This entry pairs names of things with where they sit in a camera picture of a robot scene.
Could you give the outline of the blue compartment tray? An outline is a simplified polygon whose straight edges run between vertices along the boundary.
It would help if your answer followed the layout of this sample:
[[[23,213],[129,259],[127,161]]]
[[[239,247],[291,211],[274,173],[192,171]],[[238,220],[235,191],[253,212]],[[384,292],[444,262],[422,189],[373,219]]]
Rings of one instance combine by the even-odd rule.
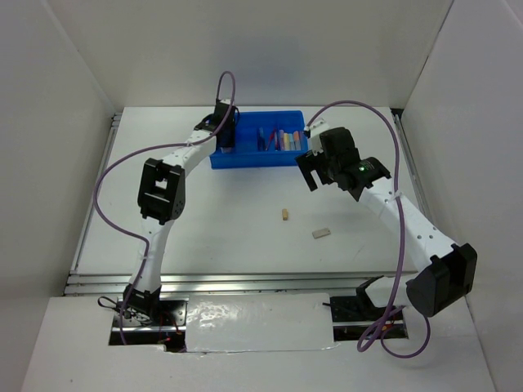
[[[262,127],[267,143],[270,133],[279,125],[285,133],[301,134],[301,150],[278,151],[273,141],[269,151],[257,150],[257,130]],[[210,156],[213,169],[230,169],[246,167],[288,167],[296,164],[295,158],[309,149],[303,134],[305,119],[300,110],[251,111],[239,114],[235,131],[235,147],[230,154],[223,154],[218,149]]]

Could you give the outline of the red pen crossed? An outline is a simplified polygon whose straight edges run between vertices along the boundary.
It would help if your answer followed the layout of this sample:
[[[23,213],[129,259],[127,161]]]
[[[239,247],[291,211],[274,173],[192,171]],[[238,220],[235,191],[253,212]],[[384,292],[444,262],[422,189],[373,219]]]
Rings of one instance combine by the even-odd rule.
[[[276,138],[276,133],[277,133],[277,130],[276,130],[276,129],[273,129],[272,132],[270,133],[269,138],[268,138],[268,141],[267,141],[267,143],[266,143],[266,151],[269,151],[269,150],[270,150],[270,147],[271,147],[273,141],[274,141],[275,138]]]

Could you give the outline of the white foil cover sheet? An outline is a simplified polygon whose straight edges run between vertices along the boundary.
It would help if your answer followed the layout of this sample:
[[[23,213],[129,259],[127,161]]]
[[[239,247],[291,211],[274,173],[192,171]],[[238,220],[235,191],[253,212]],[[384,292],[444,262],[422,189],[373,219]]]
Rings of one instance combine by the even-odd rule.
[[[190,353],[328,350],[335,346],[326,293],[199,295],[188,300]]]

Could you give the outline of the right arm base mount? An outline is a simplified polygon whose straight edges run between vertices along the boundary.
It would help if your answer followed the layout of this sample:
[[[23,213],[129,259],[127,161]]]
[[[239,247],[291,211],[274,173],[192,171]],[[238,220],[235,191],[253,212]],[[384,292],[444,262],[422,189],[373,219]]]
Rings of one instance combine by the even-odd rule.
[[[358,341],[364,330],[378,321],[385,308],[363,305],[357,296],[331,296],[323,306],[328,308],[333,322],[335,341]],[[385,322],[386,339],[407,338],[403,313],[398,310]]]

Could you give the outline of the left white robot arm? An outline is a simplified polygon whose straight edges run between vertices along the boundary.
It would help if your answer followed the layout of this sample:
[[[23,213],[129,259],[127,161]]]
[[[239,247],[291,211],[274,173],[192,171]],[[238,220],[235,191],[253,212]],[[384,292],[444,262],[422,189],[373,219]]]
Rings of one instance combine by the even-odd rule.
[[[214,112],[194,127],[180,147],[144,163],[137,202],[147,244],[123,294],[124,306],[144,326],[162,318],[161,266],[169,232],[186,206],[187,177],[221,145],[229,148],[234,144],[237,113],[229,100],[217,100]]]

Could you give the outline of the aluminium frame rail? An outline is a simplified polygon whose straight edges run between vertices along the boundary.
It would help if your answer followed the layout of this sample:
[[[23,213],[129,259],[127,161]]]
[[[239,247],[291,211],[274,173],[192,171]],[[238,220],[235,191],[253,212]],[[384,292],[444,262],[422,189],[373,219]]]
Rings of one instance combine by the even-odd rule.
[[[282,274],[163,274],[162,294],[173,293],[263,293],[348,292],[367,280],[394,276],[392,272],[330,272]],[[129,277],[121,274],[71,274],[66,296],[119,295]]]

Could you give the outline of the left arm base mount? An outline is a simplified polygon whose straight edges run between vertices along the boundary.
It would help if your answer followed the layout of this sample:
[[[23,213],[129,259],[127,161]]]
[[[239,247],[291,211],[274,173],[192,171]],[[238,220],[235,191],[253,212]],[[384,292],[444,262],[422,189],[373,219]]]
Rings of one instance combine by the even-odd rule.
[[[97,304],[113,312],[109,345],[161,345],[167,352],[185,353],[187,301],[162,301],[161,310],[153,318],[128,309],[119,319],[121,301],[100,296]]]

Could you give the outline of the blue pen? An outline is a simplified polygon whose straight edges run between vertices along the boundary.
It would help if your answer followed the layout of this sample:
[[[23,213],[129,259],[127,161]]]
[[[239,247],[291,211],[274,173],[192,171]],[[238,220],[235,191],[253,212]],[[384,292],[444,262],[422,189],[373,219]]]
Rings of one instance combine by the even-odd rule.
[[[265,134],[262,127],[259,127],[257,130],[257,150],[265,151],[266,150],[266,141]]]

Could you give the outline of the yellow highlighter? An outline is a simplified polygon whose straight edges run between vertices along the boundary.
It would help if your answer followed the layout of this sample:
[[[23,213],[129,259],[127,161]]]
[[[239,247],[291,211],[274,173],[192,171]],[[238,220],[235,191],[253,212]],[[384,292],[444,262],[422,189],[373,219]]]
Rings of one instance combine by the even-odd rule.
[[[285,151],[290,151],[291,150],[289,134],[288,133],[284,133],[284,150]]]

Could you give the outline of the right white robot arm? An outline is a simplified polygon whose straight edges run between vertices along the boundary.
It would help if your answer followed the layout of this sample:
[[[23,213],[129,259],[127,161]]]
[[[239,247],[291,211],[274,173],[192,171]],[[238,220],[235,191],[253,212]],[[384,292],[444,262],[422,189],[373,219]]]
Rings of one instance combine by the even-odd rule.
[[[296,161],[310,190],[335,184],[348,192],[404,242],[404,254],[414,266],[412,274],[400,279],[373,278],[364,283],[356,302],[360,317],[374,320],[382,314],[393,287],[398,288],[395,306],[412,306],[428,318],[472,290],[476,249],[439,231],[396,189],[378,159],[360,156],[348,129],[320,121],[307,127],[305,135],[310,148]]]

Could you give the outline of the purple highlighter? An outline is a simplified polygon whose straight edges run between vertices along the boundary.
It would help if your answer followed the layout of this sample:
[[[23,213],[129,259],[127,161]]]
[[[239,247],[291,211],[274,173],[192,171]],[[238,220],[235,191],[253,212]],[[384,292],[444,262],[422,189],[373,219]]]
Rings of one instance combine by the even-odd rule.
[[[286,133],[284,132],[283,129],[279,130],[279,138],[280,138],[280,148],[282,151],[287,151],[288,148],[286,146],[286,144],[288,144],[285,140],[285,137],[286,137]]]

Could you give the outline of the grey white eraser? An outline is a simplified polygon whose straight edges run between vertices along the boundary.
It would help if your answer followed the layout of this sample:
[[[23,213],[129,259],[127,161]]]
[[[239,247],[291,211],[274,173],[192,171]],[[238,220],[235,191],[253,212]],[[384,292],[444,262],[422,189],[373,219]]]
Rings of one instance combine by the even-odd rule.
[[[331,231],[329,228],[323,228],[318,229],[312,232],[312,236],[314,239],[323,238],[331,234]]]

